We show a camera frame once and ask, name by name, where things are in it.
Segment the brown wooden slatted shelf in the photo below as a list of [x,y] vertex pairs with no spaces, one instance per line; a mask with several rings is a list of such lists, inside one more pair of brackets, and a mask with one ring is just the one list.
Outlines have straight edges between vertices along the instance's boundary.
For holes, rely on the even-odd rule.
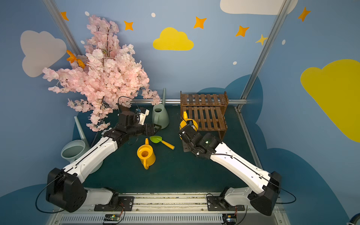
[[218,132],[222,140],[228,126],[225,112],[229,104],[227,93],[183,94],[181,93],[181,116],[192,119],[198,131]]

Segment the yellow watering can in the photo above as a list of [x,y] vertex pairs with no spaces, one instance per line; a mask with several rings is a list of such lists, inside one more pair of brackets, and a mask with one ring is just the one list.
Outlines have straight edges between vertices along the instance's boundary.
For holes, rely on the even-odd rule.
[[145,139],[145,144],[138,148],[137,156],[146,170],[155,163],[156,156],[148,138]]
[[189,134],[196,135],[198,133],[198,123],[194,119],[190,119],[186,111],[183,112],[180,122],[179,135]]

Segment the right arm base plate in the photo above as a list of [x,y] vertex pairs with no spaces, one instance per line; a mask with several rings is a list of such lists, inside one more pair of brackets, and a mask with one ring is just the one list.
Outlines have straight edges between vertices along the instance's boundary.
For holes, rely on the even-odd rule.
[[211,193],[208,193],[206,195],[206,201],[207,201],[207,209],[210,212],[214,211],[229,211],[229,212],[235,212],[235,211],[245,211],[246,207],[244,205],[237,205],[232,206],[229,203],[225,201],[223,197],[220,196],[214,196]]

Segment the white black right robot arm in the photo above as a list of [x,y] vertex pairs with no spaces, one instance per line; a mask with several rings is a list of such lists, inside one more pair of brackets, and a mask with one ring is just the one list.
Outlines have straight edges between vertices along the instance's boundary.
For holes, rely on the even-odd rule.
[[282,176],[279,173],[270,173],[251,164],[211,133],[201,135],[192,122],[180,125],[179,136],[185,152],[222,165],[248,185],[244,188],[226,189],[222,197],[227,204],[250,204],[265,216],[272,214],[280,194]]

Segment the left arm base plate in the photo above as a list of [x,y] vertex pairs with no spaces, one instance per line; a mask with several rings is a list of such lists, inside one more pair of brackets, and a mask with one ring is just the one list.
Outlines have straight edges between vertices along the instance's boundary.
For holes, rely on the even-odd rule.
[[108,204],[97,204],[94,207],[95,212],[131,212],[134,205],[133,196],[115,196]]

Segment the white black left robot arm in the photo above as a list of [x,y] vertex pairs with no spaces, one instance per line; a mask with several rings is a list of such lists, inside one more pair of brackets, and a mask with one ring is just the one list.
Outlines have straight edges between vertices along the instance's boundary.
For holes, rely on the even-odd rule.
[[104,159],[115,152],[129,138],[152,136],[156,133],[152,123],[145,123],[149,110],[119,114],[116,126],[79,159],[63,169],[54,168],[47,178],[46,200],[67,212],[75,212],[82,206],[94,205],[96,211],[115,211],[120,207],[119,193],[111,188],[85,188],[83,183]]

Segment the small mint green watering can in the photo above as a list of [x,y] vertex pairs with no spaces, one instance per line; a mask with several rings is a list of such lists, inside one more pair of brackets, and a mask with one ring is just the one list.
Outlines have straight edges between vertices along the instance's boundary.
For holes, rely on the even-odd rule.
[[152,122],[153,124],[161,125],[161,129],[165,129],[169,125],[169,116],[165,108],[166,88],[163,89],[162,102],[153,107]]

